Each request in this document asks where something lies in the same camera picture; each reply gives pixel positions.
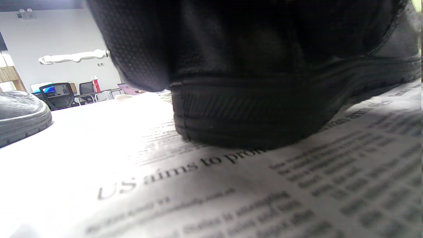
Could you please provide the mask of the person's left hand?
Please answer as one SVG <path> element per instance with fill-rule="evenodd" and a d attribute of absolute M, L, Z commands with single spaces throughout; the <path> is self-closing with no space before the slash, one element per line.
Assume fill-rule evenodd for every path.
<path fill-rule="evenodd" d="M 406 0 L 88 0 L 125 82 L 276 84 L 370 54 Z"/>

